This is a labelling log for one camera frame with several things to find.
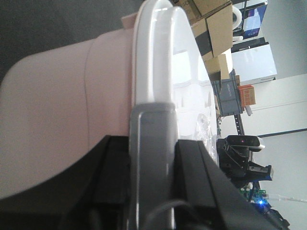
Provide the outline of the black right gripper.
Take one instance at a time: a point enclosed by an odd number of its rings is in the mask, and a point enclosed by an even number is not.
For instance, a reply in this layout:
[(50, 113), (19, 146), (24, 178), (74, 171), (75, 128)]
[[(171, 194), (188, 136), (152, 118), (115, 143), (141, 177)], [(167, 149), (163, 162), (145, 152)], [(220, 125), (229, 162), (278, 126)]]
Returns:
[(176, 208), (177, 225), (183, 227), (197, 221), (212, 230), (284, 230), (284, 219), (277, 211), (256, 207), (236, 189), (248, 183), (271, 181), (272, 166), (256, 164), (251, 156), (254, 152), (233, 147), (225, 138), (217, 139), (216, 149), (221, 169), (203, 142), (177, 141), (174, 197), (186, 201), (196, 214), (192, 219), (184, 215), (182, 208)]

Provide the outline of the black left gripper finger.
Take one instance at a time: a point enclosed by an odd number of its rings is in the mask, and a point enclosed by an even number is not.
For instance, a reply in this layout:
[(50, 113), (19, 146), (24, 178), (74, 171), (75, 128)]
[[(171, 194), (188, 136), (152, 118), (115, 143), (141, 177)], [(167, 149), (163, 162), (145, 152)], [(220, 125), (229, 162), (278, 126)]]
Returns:
[(129, 139), (105, 136), (56, 176), (0, 201), (3, 230), (122, 230)]

